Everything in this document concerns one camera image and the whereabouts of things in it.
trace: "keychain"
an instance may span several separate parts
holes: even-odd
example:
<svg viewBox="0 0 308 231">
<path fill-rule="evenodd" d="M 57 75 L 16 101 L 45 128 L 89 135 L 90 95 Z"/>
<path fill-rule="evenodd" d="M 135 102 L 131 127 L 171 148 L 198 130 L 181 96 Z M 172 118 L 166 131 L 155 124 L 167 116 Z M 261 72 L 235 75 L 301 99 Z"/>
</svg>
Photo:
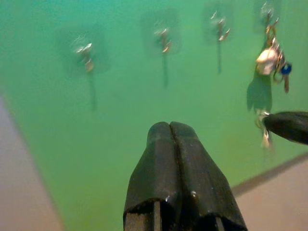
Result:
<svg viewBox="0 0 308 231">
<path fill-rule="evenodd" d="M 276 24 L 278 19 L 273 25 L 269 25 L 266 28 L 267 43 L 266 49 L 257 58 L 257 71 L 262 75 L 273 74 L 273 79 L 276 83 L 284 81 L 284 91 L 289 92 L 289 75 L 292 71 L 292 64 L 286 61 L 283 51 L 280 48 L 280 44 L 276 38 Z M 276 77 L 276 74 L 282 75 L 281 79 Z"/>
</svg>

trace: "wall-mounted hook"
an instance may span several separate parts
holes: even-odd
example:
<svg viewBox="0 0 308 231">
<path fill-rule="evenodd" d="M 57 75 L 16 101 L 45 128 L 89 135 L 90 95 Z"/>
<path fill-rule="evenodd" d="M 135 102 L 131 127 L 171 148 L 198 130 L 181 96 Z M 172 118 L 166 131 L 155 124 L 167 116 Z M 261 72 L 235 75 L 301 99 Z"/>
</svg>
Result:
<svg viewBox="0 0 308 231">
<path fill-rule="evenodd" d="M 272 25 L 270 25 L 269 23 L 268 23 L 268 25 L 267 25 L 267 27 L 266 27 L 266 33 L 268 33 L 270 30 L 276 30 L 276 25 L 278 24 L 278 22 L 279 22 L 279 18 L 277 18 L 276 19 L 276 21 L 272 24 Z"/>
<path fill-rule="evenodd" d="M 273 17 L 273 12 L 272 12 L 272 9 L 270 9 L 266 14 L 266 25 L 270 24 L 270 20 L 272 17 Z"/>
<path fill-rule="evenodd" d="M 221 19 L 219 22 L 218 22 L 218 36 L 219 36 L 219 39 L 218 41 L 222 42 L 224 41 L 229 33 L 230 33 L 230 28 L 226 31 L 226 33 L 223 34 L 223 28 L 225 26 L 225 20 L 224 19 Z"/>
<path fill-rule="evenodd" d="M 171 41 L 168 39 L 169 29 L 165 28 L 162 31 L 155 32 L 155 34 L 160 37 L 162 53 L 168 53 L 171 47 Z"/>
<path fill-rule="evenodd" d="M 81 54 L 83 56 L 83 62 L 85 64 L 85 68 L 87 72 L 91 72 L 94 68 L 94 63 L 90 55 L 91 49 L 92 49 L 92 43 L 89 43 L 86 46 L 79 47 L 76 50 L 77 54 Z"/>
</svg>

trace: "beige floor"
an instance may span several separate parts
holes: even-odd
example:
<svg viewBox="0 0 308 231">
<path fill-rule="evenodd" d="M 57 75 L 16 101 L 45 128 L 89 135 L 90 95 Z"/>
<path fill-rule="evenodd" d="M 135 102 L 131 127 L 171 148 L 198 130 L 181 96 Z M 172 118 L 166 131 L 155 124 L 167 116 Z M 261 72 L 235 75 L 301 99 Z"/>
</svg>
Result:
<svg viewBox="0 0 308 231">
<path fill-rule="evenodd" d="M 308 231 L 308 160 L 237 196 L 250 231 Z M 0 99 L 0 231 L 63 231 Z"/>
<path fill-rule="evenodd" d="M 61 222 L 0 99 L 0 231 L 61 231 Z"/>
<path fill-rule="evenodd" d="M 308 231 L 308 160 L 236 201 L 250 231 Z"/>
</svg>

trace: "green wall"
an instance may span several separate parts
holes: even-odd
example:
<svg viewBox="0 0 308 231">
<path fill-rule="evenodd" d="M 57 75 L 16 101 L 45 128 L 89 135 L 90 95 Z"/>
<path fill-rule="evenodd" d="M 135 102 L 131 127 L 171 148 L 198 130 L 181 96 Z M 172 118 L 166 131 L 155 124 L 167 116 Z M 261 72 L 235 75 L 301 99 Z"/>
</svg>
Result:
<svg viewBox="0 0 308 231">
<path fill-rule="evenodd" d="M 263 150 L 254 119 L 263 107 L 308 110 L 308 2 L 277 3 L 288 95 L 255 75 L 260 1 L 219 2 L 231 28 L 220 46 L 208 19 L 217 2 L 1 1 L 1 90 L 66 230 L 122 229 L 128 180 L 158 121 L 194 127 L 231 185 L 307 151 L 277 136 Z M 165 60 L 149 34 L 156 17 L 174 29 Z M 69 46 L 79 33 L 93 43 L 92 75 Z"/>
</svg>

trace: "black rubber tip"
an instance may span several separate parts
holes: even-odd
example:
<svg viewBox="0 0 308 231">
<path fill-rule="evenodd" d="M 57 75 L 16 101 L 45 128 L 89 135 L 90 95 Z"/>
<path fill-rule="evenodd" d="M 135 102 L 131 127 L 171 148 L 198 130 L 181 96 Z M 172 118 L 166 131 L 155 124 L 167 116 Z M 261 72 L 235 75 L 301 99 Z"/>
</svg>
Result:
<svg viewBox="0 0 308 231">
<path fill-rule="evenodd" d="M 265 127 L 287 140 L 308 144 L 308 113 L 280 112 L 263 119 Z"/>
<path fill-rule="evenodd" d="M 221 218 L 225 230 L 247 230 L 226 177 L 195 131 L 177 122 L 170 126 L 178 146 L 183 230 L 216 230 L 216 217 Z"/>
<path fill-rule="evenodd" d="M 124 222 L 127 213 L 151 213 L 156 201 L 161 202 L 163 230 L 172 230 L 180 218 L 181 188 L 175 144 L 165 122 L 149 130 L 146 149 L 130 177 Z"/>
</svg>

